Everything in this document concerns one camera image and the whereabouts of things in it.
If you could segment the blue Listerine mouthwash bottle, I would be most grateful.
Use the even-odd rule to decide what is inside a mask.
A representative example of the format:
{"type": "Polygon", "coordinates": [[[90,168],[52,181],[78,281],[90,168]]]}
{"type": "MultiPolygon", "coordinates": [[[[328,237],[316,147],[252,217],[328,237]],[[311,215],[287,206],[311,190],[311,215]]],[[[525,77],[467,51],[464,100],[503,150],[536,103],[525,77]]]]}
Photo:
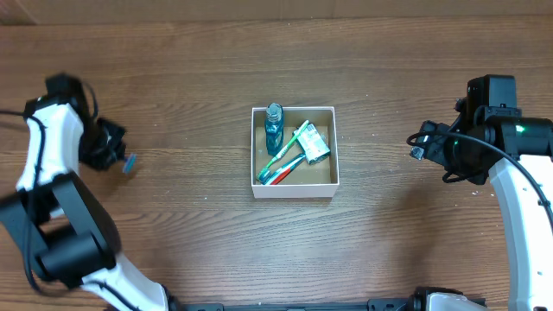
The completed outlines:
{"type": "Polygon", "coordinates": [[[282,106],[271,103],[265,111],[265,143],[268,154],[275,156],[283,147],[284,112],[282,106]]]}

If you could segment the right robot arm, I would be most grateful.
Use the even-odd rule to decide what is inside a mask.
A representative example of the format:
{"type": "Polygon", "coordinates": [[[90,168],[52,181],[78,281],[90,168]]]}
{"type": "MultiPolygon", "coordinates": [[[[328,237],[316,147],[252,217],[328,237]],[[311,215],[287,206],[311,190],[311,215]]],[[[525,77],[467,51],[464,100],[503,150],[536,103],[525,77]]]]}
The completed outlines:
{"type": "Polygon", "coordinates": [[[499,202],[510,271],[510,310],[552,308],[552,122],[524,117],[516,80],[467,83],[451,125],[427,120],[406,140],[411,156],[442,166],[446,183],[490,182],[499,202]]]}

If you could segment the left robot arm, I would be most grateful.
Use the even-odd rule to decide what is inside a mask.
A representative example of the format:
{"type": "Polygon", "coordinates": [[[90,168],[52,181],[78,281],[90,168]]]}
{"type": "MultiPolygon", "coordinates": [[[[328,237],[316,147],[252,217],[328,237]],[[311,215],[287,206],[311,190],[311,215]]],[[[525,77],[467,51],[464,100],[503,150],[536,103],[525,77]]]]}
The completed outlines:
{"type": "Polygon", "coordinates": [[[79,177],[79,165],[130,172],[124,127],[99,116],[91,86],[67,73],[45,80],[47,92],[19,116],[29,149],[16,191],[1,200],[1,222],[22,254],[29,285],[61,282],[107,301],[116,310],[180,310],[169,290],[125,256],[118,229],[79,177]]]}

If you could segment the green toothbrush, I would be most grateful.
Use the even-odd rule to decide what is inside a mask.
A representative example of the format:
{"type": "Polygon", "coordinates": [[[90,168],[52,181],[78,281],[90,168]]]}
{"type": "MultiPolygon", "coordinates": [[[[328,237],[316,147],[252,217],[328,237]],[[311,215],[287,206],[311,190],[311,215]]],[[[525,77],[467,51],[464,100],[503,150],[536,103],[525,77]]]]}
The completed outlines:
{"type": "Polygon", "coordinates": [[[297,140],[297,138],[305,131],[305,129],[308,127],[309,120],[305,120],[302,125],[296,130],[296,132],[293,134],[291,139],[277,152],[277,154],[261,169],[261,171],[257,174],[257,180],[258,181],[265,181],[268,177],[268,173],[270,171],[270,167],[275,163],[280,161],[286,153],[289,151],[291,146],[294,144],[294,142],[297,140]]]}

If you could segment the green soap bar package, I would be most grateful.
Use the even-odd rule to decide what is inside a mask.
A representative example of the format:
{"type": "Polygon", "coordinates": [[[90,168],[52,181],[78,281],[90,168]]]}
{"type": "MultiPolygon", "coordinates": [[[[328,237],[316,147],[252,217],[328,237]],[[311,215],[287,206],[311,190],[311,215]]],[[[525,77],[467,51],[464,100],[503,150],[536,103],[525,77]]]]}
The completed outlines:
{"type": "Polygon", "coordinates": [[[309,165],[326,159],[331,150],[313,124],[308,124],[297,138],[309,165]]]}

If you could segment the small toothpaste tube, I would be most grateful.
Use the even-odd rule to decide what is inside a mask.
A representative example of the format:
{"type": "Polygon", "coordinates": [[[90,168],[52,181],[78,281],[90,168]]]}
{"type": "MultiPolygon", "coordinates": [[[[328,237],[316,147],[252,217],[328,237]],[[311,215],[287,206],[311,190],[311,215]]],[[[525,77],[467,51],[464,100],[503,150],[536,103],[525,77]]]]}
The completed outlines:
{"type": "Polygon", "coordinates": [[[294,171],[300,164],[306,160],[305,154],[299,154],[292,160],[284,164],[274,173],[266,177],[263,181],[263,185],[277,185],[283,181],[292,171],[294,171]]]}

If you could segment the blue razor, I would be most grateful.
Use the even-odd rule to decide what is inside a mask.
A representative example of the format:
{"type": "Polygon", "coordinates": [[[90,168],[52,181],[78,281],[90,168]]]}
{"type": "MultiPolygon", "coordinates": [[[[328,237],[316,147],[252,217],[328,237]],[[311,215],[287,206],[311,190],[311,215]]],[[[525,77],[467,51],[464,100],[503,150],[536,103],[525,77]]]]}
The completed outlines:
{"type": "Polygon", "coordinates": [[[129,154],[124,158],[124,165],[122,168],[122,171],[124,174],[129,174],[132,170],[135,162],[136,162],[137,155],[134,153],[129,154]]]}

